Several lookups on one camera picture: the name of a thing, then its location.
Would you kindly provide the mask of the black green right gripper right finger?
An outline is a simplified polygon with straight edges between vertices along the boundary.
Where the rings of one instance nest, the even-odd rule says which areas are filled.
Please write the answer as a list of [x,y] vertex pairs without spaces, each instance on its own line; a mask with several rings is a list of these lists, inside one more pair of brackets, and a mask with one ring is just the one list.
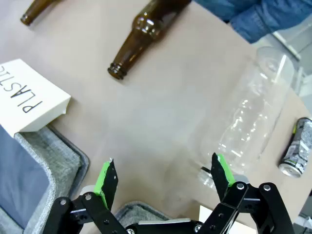
[[259,234],[292,234],[293,224],[275,184],[254,187],[234,178],[223,155],[212,155],[211,175],[220,202],[200,234],[227,234],[240,213],[249,214]]

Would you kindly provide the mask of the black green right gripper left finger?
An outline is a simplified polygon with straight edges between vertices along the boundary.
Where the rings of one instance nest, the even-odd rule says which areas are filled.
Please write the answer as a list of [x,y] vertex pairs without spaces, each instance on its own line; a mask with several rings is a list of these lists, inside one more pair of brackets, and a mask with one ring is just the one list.
[[103,164],[92,192],[55,199],[45,224],[46,234],[78,234],[86,223],[94,223],[102,234],[125,234],[112,214],[118,176],[113,160]]

